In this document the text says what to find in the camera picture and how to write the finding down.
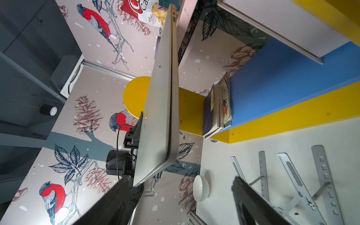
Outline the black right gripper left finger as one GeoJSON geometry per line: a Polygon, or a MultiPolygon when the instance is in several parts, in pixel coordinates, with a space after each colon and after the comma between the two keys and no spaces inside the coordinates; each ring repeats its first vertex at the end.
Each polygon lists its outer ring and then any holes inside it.
{"type": "Polygon", "coordinates": [[[131,213],[129,179],[120,179],[75,225],[127,225],[131,213]]]}

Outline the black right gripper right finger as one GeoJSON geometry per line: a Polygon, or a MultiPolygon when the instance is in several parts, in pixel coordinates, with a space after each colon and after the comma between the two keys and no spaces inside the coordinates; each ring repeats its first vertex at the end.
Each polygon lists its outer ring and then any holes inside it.
{"type": "Polygon", "coordinates": [[[239,176],[233,181],[232,193],[241,225],[289,224],[239,176]]]}

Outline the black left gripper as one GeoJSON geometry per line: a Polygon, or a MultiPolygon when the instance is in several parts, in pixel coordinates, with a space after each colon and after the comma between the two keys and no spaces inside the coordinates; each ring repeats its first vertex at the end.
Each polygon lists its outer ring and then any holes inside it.
{"type": "MultiPolygon", "coordinates": [[[[143,112],[134,127],[126,133],[124,137],[123,147],[126,149],[138,149],[140,142],[141,126],[143,120],[143,112]]],[[[134,187],[135,165],[132,155],[129,151],[111,150],[106,159],[106,174],[116,175],[119,179],[126,178],[129,180],[130,200],[138,203],[144,191],[144,185],[141,184],[134,187]]]]}

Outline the silver laptop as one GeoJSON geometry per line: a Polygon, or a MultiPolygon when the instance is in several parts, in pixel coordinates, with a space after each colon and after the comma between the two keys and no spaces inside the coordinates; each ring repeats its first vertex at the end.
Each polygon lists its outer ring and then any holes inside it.
{"type": "Polygon", "coordinates": [[[135,187],[177,160],[180,120],[176,22],[176,7],[171,4],[144,107],[133,182],[135,187]]]}

